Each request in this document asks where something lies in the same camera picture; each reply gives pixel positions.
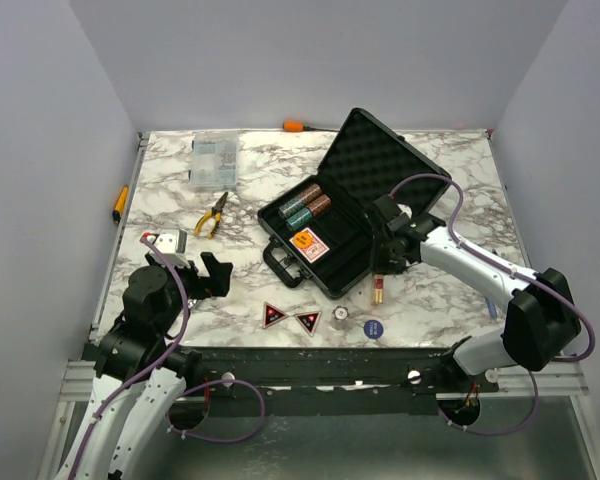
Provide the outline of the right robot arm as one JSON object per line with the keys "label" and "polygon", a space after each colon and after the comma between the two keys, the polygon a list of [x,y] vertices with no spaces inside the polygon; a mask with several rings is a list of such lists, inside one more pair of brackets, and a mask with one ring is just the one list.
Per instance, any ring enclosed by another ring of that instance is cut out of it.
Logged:
{"label": "right robot arm", "polygon": [[476,290],[505,314],[500,330],[452,347],[451,360],[439,370],[447,389],[463,391],[489,369],[519,365],[538,372],[581,333],[560,272],[538,273],[509,263],[465,241],[429,214],[412,219],[404,213],[369,211],[365,217],[373,233],[374,272],[398,274],[413,264],[426,264]]}

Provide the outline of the green chip stack front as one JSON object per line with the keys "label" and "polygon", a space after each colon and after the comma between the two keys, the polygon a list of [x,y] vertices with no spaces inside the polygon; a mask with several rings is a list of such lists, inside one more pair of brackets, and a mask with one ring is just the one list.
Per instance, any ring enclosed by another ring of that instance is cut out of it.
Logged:
{"label": "green chip stack front", "polygon": [[312,211],[308,207],[304,207],[287,218],[285,223],[290,231],[297,232],[304,228],[313,218]]}

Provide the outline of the white poker chip stack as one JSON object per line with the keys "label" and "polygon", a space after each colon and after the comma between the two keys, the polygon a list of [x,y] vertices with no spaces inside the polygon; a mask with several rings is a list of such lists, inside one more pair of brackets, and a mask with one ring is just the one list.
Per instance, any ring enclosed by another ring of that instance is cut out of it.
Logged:
{"label": "white poker chip stack", "polygon": [[346,327],[349,311],[344,306],[336,306],[331,313],[330,325],[335,330],[343,330]]}

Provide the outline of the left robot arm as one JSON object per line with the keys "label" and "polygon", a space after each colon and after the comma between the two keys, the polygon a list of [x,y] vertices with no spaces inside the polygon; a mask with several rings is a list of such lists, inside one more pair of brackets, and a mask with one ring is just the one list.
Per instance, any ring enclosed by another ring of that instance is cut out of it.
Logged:
{"label": "left robot arm", "polygon": [[130,275],[123,310],[97,347],[87,409],[57,478],[132,478],[177,396],[200,387],[200,353],[172,346],[167,337],[180,313],[229,292],[232,264],[209,252],[201,259],[204,276],[182,257],[174,269],[149,257]]}

